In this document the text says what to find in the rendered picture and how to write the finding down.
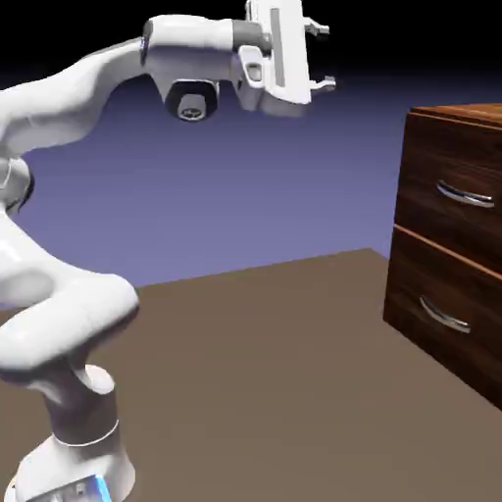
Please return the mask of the dark wood cabinet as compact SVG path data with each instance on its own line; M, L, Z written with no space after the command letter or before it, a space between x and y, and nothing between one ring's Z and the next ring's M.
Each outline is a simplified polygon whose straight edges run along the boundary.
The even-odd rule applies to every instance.
M383 318L502 411L502 103L407 114Z

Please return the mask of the dark wood drawer front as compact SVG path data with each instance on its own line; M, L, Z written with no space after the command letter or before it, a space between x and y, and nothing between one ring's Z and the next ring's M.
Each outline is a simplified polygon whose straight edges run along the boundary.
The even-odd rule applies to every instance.
M502 411L502 275L398 226L383 319Z
M411 111L394 221L502 275L502 123Z

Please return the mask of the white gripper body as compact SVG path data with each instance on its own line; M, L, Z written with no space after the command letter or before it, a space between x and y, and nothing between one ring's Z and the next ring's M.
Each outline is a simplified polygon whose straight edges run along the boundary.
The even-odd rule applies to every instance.
M272 44L264 62L263 105L307 105L310 76L302 0L246 0L246 19L261 26Z

